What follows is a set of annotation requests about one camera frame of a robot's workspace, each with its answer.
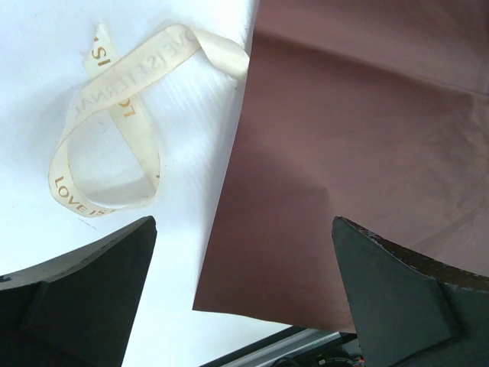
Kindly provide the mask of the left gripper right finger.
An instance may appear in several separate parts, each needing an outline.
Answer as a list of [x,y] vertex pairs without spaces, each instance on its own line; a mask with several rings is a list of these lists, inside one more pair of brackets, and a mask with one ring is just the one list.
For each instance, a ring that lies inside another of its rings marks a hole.
[[332,241],[367,366],[486,366],[488,279],[343,217]]

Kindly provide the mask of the cream printed ribbon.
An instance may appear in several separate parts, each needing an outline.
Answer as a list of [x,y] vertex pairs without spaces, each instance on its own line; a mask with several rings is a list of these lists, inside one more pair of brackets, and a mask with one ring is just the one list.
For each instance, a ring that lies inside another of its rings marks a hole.
[[120,57],[105,25],[98,26],[93,54],[84,61],[91,76],[67,114],[66,124],[49,167],[52,197],[72,212],[87,218],[106,216],[112,208],[100,206],[79,190],[71,172],[69,137],[99,112],[108,112],[138,160],[151,185],[135,200],[133,208],[149,204],[160,186],[160,154],[151,121],[139,93],[163,79],[196,52],[224,74],[244,81],[250,57],[236,42],[212,32],[184,24],[172,24],[149,37],[124,57]]

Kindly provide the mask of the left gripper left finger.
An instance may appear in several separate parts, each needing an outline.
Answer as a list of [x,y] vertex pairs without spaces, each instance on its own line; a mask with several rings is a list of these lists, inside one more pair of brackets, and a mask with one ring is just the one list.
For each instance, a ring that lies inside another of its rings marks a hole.
[[1,277],[3,366],[120,366],[157,239],[152,216]]

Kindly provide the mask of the dark red wrapping paper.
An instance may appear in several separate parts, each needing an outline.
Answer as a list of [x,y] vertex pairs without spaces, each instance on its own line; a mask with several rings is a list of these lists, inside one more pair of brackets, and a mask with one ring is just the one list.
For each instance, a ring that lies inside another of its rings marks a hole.
[[488,3],[262,1],[193,309],[354,329],[337,216],[488,273]]

